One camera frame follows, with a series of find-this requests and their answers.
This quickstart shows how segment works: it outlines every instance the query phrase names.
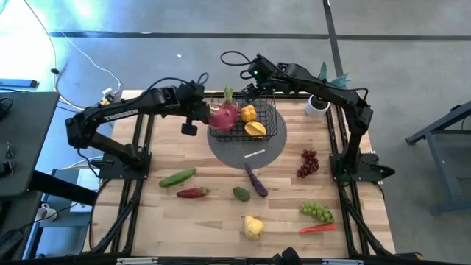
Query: gray round tray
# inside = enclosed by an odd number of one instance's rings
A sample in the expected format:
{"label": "gray round tray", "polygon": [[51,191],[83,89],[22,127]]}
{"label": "gray round tray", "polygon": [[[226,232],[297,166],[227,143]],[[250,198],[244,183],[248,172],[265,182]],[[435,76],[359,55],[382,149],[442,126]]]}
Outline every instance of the gray round tray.
{"label": "gray round tray", "polygon": [[[286,123],[276,111],[277,135],[268,141],[217,141],[208,130],[208,143],[213,154],[228,166],[236,169],[245,169],[244,164],[249,163],[252,169],[259,169],[273,162],[283,151],[286,144]],[[257,155],[245,158],[246,155],[265,150]]]}

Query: yellow bell pepper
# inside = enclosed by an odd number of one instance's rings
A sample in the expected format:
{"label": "yellow bell pepper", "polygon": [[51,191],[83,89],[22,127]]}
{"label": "yellow bell pepper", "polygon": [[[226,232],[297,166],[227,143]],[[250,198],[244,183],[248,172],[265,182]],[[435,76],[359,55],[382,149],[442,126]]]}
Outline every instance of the yellow bell pepper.
{"label": "yellow bell pepper", "polygon": [[257,112],[252,105],[248,105],[241,109],[241,120],[243,122],[254,121],[257,119]]}

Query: eggplant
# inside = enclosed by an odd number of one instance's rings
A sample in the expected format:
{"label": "eggplant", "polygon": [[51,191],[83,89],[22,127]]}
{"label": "eggplant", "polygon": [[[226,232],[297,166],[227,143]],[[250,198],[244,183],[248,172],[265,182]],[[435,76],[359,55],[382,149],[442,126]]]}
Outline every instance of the eggplant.
{"label": "eggplant", "polygon": [[258,180],[258,178],[253,174],[252,169],[250,168],[248,163],[245,163],[245,171],[250,177],[250,182],[252,182],[252,186],[254,187],[255,191],[257,191],[258,195],[265,198],[268,196],[268,191],[263,184]]}

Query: wire basket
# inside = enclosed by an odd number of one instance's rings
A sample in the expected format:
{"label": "wire basket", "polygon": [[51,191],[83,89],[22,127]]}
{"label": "wire basket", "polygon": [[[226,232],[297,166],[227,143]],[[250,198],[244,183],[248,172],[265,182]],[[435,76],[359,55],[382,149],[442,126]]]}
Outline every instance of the wire basket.
{"label": "wire basket", "polygon": [[[211,99],[214,104],[221,104],[224,99]],[[271,137],[277,135],[277,114],[276,104],[274,96],[261,96],[247,104],[245,100],[239,94],[233,95],[233,101],[237,101],[239,110],[247,105],[252,105],[257,112],[257,119],[255,121],[260,122],[266,129],[265,136],[251,136],[245,129],[245,122],[241,120],[241,112],[237,114],[237,121],[235,126],[229,132],[219,132],[218,130],[210,127],[211,136],[217,139],[217,141],[268,141]]]}

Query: pear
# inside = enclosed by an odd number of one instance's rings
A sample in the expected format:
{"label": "pear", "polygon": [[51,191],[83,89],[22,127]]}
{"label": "pear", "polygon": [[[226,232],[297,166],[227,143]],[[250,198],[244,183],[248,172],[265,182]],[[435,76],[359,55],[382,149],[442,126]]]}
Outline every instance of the pear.
{"label": "pear", "polygon": [[245,236],[250,240],[257,240],[263,232],[263,222],[251,216],[245,216],[244,223]]}

